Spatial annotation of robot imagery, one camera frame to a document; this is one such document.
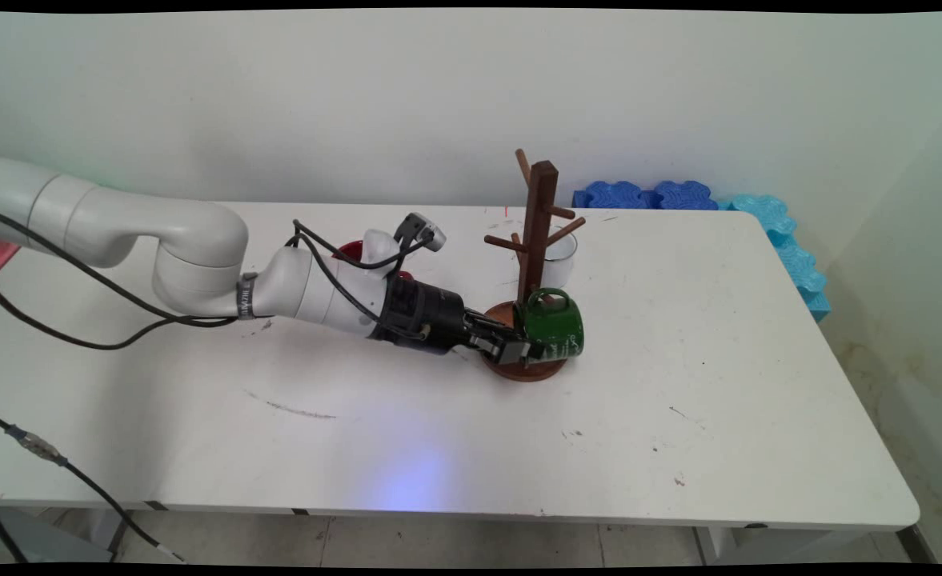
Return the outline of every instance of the wooden mug stand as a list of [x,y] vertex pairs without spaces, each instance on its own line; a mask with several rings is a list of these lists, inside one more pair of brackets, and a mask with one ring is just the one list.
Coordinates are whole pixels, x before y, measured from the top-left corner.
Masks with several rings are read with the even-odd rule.
[[[521,166],[524,181],[528,185],[528,203],[524,213],[524,241],[521,241],[521,238],[514,232],[510,240],[486,236],[485,243],[513,250],[517,254],[521,276],[517,284],[515,302],[524,302],[532,292],[541,287],[541,274],[545,267],[545,248],[584,226],[584,218],[577,218],[573,210],[552,205],[555,201],[555,182],[559,177],[559,171],[550,161],[543,160],[529,166],[524,150],[517,149],[517,162]],[[550,229],[552,216],[570,219],[573,222],[550,236],[548,229]],[[503,302],[490,307],[485,315],[512,327],[514,302]],[[510,380],[537,382],[559,372],[565,363],[566,360],[558,360],[526,366],[521,363],[500,366],[490,362],[485,362],[485,365],[496,374]]]

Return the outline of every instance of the scuff mark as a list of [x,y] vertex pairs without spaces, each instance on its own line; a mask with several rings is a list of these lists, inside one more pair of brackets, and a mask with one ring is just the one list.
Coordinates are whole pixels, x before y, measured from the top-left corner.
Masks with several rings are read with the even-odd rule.
[[683,412],[680,412],[678,409],[673,408],[672,406],[669,407],[669,409],[671,409],[672,411],[675,411],[676,413],[678,413],[678,414],[680,415],[680,417],[682,417],[683,419],[687,420],[688,422],[695,424],[695,426],[700,427],[700,429],[702,429],[702,430],[705,430],[705,426],[702,426],[702,424],[699,424],[698,422],[695,422],[695,420],[691,420],[689,417],[683,415]]
[[265,404],[267,404],[268,406],[271,406],[272,408],[276,410],[285,410],[286,412],[289,412],[291,414],[296,414],[299,416],[307,416],[307,418],[317,418],[319,420],[327,420],[327,419],[335,418],[335,416],[332,416],[331,414],[318,414],[317,412],[307,412],[307,410],[296,410],[295,408],[289,408],[288,406],[278,404],[277,402],[271,402],[270,400],[263,400],[263,398],[259,397],[257,394],[252,393],[252,391],[250,390],[244,390],[244,391],[245,393],[247,393],[248,397],[251,397],[254,400],[265,402]]

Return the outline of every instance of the green mug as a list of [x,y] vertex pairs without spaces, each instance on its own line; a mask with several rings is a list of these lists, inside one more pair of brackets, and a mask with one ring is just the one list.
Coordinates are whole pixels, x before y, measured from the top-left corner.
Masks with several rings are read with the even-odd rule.
[[528,364],[566,360],[584,350],[584,324],[580,310],[570,296],[556,288],[541,288],[521,305],[514,306],[514,324],[532,342],[543,347],[530,354]]

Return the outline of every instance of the round wooden base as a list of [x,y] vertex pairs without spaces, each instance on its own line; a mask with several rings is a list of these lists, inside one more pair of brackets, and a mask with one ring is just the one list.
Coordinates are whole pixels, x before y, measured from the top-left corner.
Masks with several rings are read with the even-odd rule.
[[[490,309],[486,311],[485,316],[492,318],[492,320],[499,320],[501,323],[512,327],[512,325],[514,325],[514,303],[503,302],[501,305],[490,307]],[[516,382],[538,382],[538,380],[544,380],[559,372],[559,368],[563,368],[563,364],[567,363],[566,360],[557,360],[555,362],[531,364],[527,367],[519,362],[497,365],[485,360],[484,357],[482,357],[482,362],[484,362],[485,366],[488,366],[488,369],[492,372],[496,372],[496,374],[503,376],[503,378],[515,380]]]

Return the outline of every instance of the floor tile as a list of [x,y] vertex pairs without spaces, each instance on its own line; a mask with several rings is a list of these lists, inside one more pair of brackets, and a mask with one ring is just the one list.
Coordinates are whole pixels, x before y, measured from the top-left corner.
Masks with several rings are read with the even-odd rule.
[[602,551],[595,524],[336,518],[322,566],[578,568],[602,566]]
[[883,562],[902,562],[908,564],[908,554],[901,545],[896,532],[873,532],[870,534],[876,549],[880,551],[880,560]]
[[[135,511],[133,520],[190,564],[317,566],[328,518],[310,515]],[[122,536],[116,562],[174,564],[135,532]]]
[[819,564],[819,562],[882,562],[880,551],[876,549],[876,543],[872,536],[866,534],[857,540],[844,544],[836,550],[830,550],[826,554],[819,555],[809,561],[810,564]]
[[701,566],[691,528],[599,525],[607,568],[622,566]]

